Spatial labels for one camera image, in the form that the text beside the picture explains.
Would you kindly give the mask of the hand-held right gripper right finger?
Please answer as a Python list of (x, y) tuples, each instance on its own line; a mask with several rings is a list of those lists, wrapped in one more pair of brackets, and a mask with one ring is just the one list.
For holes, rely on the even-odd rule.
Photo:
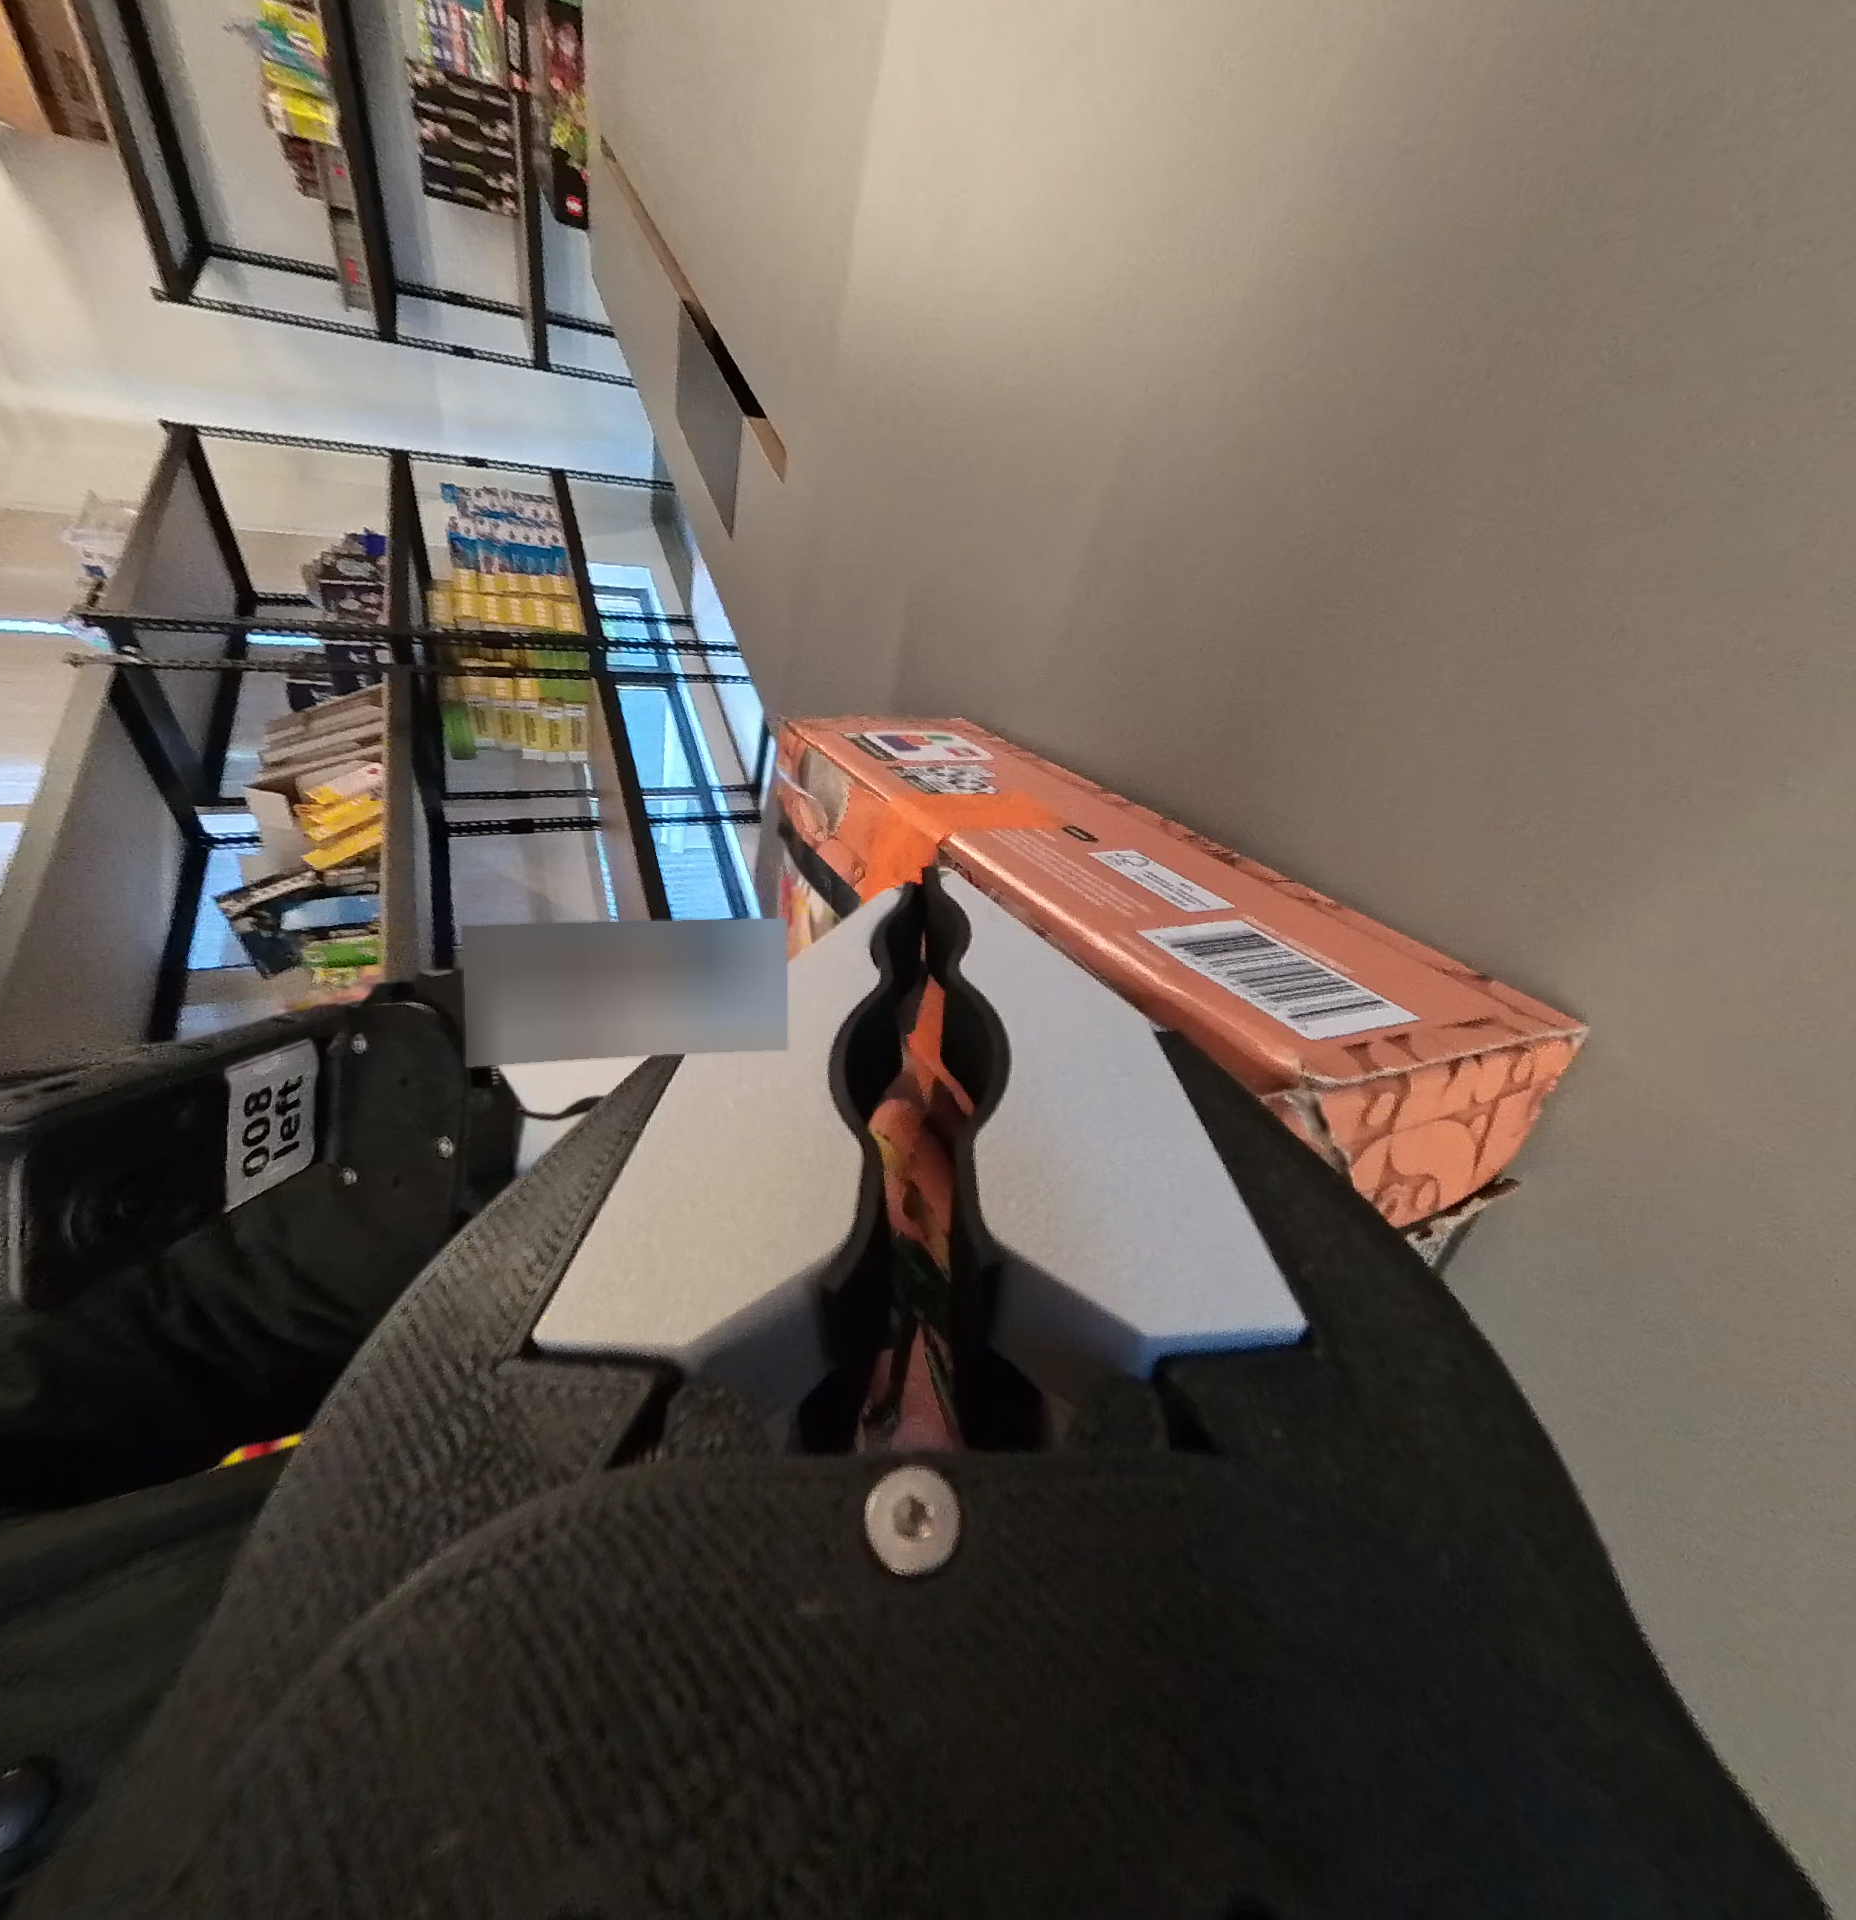
[(963, 1441), (1039, 1444), (1055, 1408), (1308, 1330), (1165, 1036), (958, 875), (918, 888), (950, 1141), (950, 1385)]

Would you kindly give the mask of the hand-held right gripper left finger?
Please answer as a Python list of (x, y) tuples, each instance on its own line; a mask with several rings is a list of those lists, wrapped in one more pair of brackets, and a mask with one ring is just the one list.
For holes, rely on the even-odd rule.
[(788, 968), (788, 1043), (686, 1055), (531, 1348), (712, 1381), (842, 1449), (893, 1346), (893, 1233), (873, 1118), (904, 1072), (924, 899), (869, 899)]

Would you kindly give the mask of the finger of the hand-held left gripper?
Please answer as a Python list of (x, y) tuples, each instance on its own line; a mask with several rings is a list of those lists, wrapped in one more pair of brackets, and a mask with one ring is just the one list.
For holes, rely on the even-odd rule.
[(521, 1111), (514, 1176), (524, 1177), (599, 1103), (654, 1062), (656, 1058), (587, 1058), (499, 1066), (499, 1078)]

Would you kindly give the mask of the black flower-print cardboard box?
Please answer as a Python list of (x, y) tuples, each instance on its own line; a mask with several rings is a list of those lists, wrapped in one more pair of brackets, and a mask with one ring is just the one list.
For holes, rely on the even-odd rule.
[(1316, 1366), (1329, 1433), (1364, 1423), (1356, 1377), (1373, 1377), (1375, 1404), (1426, 1383), (1450, 1402), (1495, 1377), (1421, 1227), (1503, 1183), (1582, 1022), (969, 723), (786, 723), (773, 819), (794, 952), (887, 890), (958, 875), (1147, 1015), (1308, 1321), (1290, 1348), (1105, 1381), (1082, 1409), (1055, 1408), (1039, 1444), (967, 1444), (948, 1340), (950, 1139), (967, 1105), (939, 1058), (942, 990), (924, 963), (904, 1072), (873, 1118), (893, 1346), (859, 1449), (1030, 1454), (1129, 1417), (1143, 1444), (1190, 1433), (1218, 1452), (1235, 1369), (1254, 1358), (1274, 1368), (1274, 1414), (1248, 1423), (1274, 1433)]

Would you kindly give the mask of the black shelving rack with goods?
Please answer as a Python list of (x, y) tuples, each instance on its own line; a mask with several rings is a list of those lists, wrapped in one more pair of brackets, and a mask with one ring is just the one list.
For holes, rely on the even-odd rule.
[(585, 281), (557, 3), (75, 3), (157, 297), (633, 391)]

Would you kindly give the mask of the stack of yellow-green boxes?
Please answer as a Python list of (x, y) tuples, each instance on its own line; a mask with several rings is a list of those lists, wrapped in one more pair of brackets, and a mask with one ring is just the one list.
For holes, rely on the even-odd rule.
[(438, 586), (429, 619), (427, 654), (449, 758), (587, 758), (594, 666), (573, 589)]

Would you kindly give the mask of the grey adjoining table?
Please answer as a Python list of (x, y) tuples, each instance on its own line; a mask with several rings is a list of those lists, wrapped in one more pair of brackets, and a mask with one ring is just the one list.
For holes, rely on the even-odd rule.
[(665, 475), (701, 537), (788, 475), (788, 449), (708, 303), (603, 134), (591, 137), (591, 270)]

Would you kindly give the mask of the brown cardboard box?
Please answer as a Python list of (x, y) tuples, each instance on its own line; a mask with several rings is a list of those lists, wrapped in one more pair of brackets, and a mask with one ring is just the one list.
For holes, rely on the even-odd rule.
[(30, 134), (110, 140), (71, 2), (0, 2), (0, 123)]

